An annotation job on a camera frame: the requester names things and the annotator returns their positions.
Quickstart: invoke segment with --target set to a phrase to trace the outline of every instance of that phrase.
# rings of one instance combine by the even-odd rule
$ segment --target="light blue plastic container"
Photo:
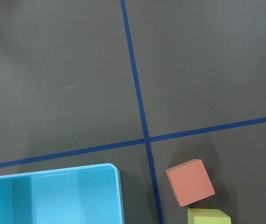
[[[124,224],[110,163],[0,176],[0,224]]]

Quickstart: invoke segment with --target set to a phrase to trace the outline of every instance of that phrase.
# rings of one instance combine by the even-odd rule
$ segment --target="blue tape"
[[[68,151],[68,152],[42,155],[42,156],[32,157],[32,158],[28,158],[28,159],[1,162],[0,168],[11,167],[11,166],[21,165],[21,164],[26,164],[26,163],[32,163],[32,162],[40,162],[40,161],[46,161],[46,160],[59,159],[59,158],[63,158],[63,157],[73,156],[73,155],[81,155],[81,154],[86,154],[86,153],[99,152],[99,151],[113,149],[113,148],[134,146],[134,145],[139,145],[139,144],[143,144],[143,143],[145,143],[144,139],[137,139],[137,140],[123,141],[123,142],[118,142],[118,143],[113,143],[113,144],[108,144],[108,145],[103,145],[103,146],[78,149],[78,150],[73,150],[73,151]]]
[[[185,137],[185,136],[190,136],[190,135],[195,135],[195,134],[203,134],[203,133],[215,132],[215,131],[231,129],[231,128],[236,128],[236,127],[256,125],[256,124],[261,124],[261,123],[266,123],[266,117],[252,119],[252,120],[245,120],[245,121],[240,121],[240,122],[235,122],[235,123],[230,123],[230,124],[225,124],[225,125],[204,127],[204,128],[199,128],[199,129],[194,129],[194,130],[189,130],[189,131],[184,131],[184,132],[159,135],[155,137],[150,137],[150,141],[151,142],[162,141],[162,140],[167,140],[167,139],[180,138],[180,137]]]
[[[142,100],[141,88],[140,88],[139,77],[138,77],[137,66],[136,66],[135,55],[134,55],[134,49],[133,49],[133,43],[132,43],[132,38],[131,38],[131,33],[130,33],[127,9],[125,6],[125,1],[121,0],[120,2],[121,2],[122,12],[123,12],[123,22],[124,22],[125,33],[127,36],[128,49],[129,49],[130,61],[131,61],[133,78],[134,78],[134,83],[135,83],[140,118],[141,118],[141,123],[142,123],[143,135],[145,139],[147,159],[148,159],[148,164],[150,167],[151,182],[152,182],[155,201],[156,201],[157,214],[158,214],[159,223],[164,224],[162,204],[161,204],[160,194],[159,194],[158,185],[157,185],[157,176],[156,176],[155,165],[154,165],[154,161],[152,157],[152,150],[150,146],[150,138],[148,134],[145,110],[144,110],[144,105],[143,105],[143,100]]]

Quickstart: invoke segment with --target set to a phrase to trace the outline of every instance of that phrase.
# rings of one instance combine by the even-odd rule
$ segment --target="gray surface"
[[[186,223],[165,170],[202,159],[216,194],[191,208],[220,209],[233,224],[266,223],[266,123],[152,143],[165,223]]]
[[[266,117],[266,1],[126,2],[151,136]]]
[[[126,224],[158,223],[144,145],[0,169],[0,175],[112,163],[120,170]]]
[[[0,0],[0,162],[142,136],[118,0]]]

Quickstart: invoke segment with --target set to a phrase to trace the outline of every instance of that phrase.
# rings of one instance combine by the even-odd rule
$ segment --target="toy block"
[[[166,174],[181,207],[215,194],[202,160],[172,167]]]
[[[188,209],[188,224],[231,224],[231,218],[218,209]]]

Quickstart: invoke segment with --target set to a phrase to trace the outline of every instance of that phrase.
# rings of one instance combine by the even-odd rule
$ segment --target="orange block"
[[[202,160],[172,167],[166,174],[181,207],[215,194]]]

